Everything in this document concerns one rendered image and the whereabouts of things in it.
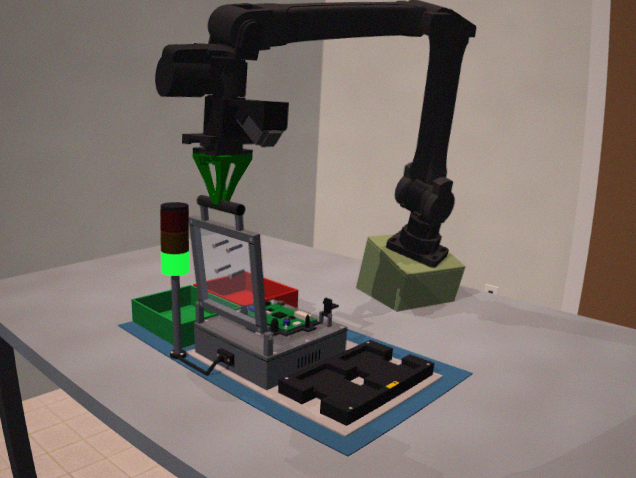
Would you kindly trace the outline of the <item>green bin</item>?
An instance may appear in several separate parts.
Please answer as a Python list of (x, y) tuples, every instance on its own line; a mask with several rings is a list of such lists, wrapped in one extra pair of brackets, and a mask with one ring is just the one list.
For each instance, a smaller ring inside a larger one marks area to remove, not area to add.
[[(197, 287), (193, 285), (180, 287), (182, 348), (194, 345), (196, 301), (198, 301)], [(131, 299), (131, 303), (133, 322), (173, 345), (171, 290), (134, 298)], [(213, 313), (204, 308), (204, 319), (218, 315)]]

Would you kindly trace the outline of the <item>red bin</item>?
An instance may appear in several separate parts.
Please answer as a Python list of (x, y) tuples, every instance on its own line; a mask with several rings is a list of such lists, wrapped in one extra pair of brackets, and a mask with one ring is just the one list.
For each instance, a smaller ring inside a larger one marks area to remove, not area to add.
[(298, 290), (275, 281), (264, 279), (265, 301), (284, 301), (285, 304), (298, 308)]

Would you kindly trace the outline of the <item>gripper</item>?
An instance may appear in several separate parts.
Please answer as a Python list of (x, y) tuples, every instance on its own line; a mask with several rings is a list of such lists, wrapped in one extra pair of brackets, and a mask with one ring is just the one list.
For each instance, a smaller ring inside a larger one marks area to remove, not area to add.
[[(252, 161), (253, 150), (243, 149), (243, 144), (254, 143), (248, 136), (217, 137), (205, 135), (207, 99), (233, 100), (233, 96), (205, 96), (203, 133), (182, 134), (182, 144), (200, 143), (200, 146), (204, 146), (204, 148), (193, 147), (192, 157), (205, 181), (212, 204), (220, 205), (221, 199), (230, 201), (239, 180)], [(214, 189), (209, 163), (215, 165), (216, 189)], [(231, 163), (235, 164), (235, 168), (226, 190), (226, 180)]]

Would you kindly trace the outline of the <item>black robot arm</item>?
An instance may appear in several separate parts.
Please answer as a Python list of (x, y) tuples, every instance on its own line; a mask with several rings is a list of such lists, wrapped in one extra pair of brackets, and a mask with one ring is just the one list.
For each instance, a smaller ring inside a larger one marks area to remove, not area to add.
[(455, 203), (453, 181), (446, 178), (447, 151), (462, 59), (476, 25), (452, 9), (420, 0), (240, 3), (216, 8), (208, 32), (208, 44), (164, 47), (157, 92), (161, 97), (233, 95), (233, 100), (207, 99), (205, 135), (249, 136), (261, 147), (274, 147), (286, 131), (289, 102), (236, 100), (246, 96), (246, 60), (257, 61), (260, 49), (314, 40), (429, 36), (417, 147), (395, 189), (395, 200), (411, 213), (386, 248), (431, 268), (447, 257), (439, 233)]

